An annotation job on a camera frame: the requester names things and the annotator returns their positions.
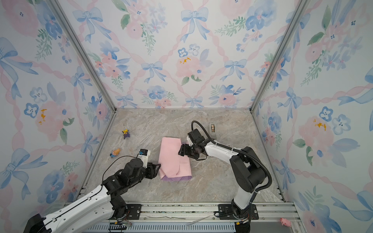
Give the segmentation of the purple pink wrapping paper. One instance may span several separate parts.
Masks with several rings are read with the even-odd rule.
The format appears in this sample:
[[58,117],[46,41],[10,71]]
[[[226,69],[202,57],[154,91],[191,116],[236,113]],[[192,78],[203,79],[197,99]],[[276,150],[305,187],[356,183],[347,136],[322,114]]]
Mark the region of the purple pink wrapping paper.
[[189,181],[192,178],[189,158],[178,154],[181,145],[179,138],[162,138],[158,159],[161,165],[159,175],[162,181],[179,182]]

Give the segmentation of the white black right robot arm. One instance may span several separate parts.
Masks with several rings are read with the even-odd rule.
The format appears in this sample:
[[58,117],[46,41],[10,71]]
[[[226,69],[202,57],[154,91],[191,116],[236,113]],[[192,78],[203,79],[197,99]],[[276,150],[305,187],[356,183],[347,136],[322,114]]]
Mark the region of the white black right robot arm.
[[236,218],[247,218],[259,191],[267,189],[273,182],[269,170],[251,147],[237,149],[217,141],[211,141],[192,146],[183,144],[178,154],[196,161],[202,160],[200,155],[204,154],[206,157],[215,157],[231,165],[239,185],[237,194],[231,202],[232,212]]

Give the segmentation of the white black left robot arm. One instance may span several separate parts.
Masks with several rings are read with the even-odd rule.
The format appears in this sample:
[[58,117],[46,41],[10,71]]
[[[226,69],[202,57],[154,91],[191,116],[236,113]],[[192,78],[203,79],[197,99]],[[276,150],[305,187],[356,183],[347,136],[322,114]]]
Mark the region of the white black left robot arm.
[[143,179],[155,178],[160,168],[160,164],[144,165],[141,159],[134,157],[124,169],[107,177],[93,191],[70,205],[46,216],[36,214],[31,217],[24,232],[81,233],[103,220],[124,219],[131,211],[122,194]]

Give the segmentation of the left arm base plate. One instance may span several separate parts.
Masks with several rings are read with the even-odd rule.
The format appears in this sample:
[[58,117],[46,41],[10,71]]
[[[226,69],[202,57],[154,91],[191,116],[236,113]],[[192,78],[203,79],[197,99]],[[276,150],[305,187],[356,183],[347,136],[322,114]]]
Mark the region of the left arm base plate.
[[114,210],[113,218],[117,220],[139,220],[141,204],[124,204]]

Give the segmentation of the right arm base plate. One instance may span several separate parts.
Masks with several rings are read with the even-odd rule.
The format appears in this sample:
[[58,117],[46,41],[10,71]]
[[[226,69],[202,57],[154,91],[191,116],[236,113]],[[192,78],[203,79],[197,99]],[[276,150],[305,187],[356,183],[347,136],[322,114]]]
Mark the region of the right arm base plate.
[[248,217],[251,220],[258,220],[259,215],[255,204],[251,204],[250,207],[240,209],[235,204],[219,204],[218,211],[214,213],[215,217],[220,220],[245,220]]

